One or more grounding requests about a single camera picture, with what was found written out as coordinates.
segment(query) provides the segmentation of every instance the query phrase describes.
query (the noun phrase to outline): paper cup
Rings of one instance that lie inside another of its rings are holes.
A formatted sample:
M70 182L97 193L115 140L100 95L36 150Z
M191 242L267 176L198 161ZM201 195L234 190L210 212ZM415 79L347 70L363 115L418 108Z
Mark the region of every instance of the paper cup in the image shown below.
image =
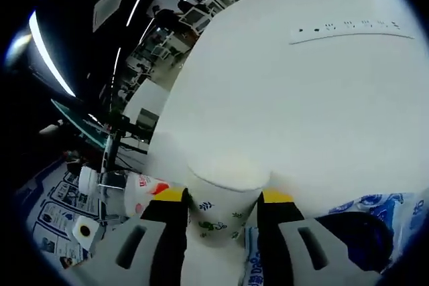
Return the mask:
M192 234L207 246L239 237L269 174L236 157L198 160L188 166Z

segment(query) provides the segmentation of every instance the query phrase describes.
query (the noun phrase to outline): white table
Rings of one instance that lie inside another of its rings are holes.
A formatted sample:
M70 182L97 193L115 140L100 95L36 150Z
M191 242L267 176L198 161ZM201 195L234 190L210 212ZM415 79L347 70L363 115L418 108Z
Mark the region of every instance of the white table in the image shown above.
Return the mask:
M289 44L291 29L356 19L394 21L415 39ZM365 194L426 187L429 56L421 33L402 0L235 3L191 51L145 172L183 182L188 156L239 151L280 174L306 216Z

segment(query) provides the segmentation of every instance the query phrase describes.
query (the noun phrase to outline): power strip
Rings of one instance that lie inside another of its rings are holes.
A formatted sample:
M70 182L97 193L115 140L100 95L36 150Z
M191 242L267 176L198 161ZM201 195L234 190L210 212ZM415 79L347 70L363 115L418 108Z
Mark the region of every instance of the power strip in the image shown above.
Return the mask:
M414 39L394 21L360 20L325 23L322 26L299 27L290 33L289 44L299 44L320 38L358 34L393 35Z

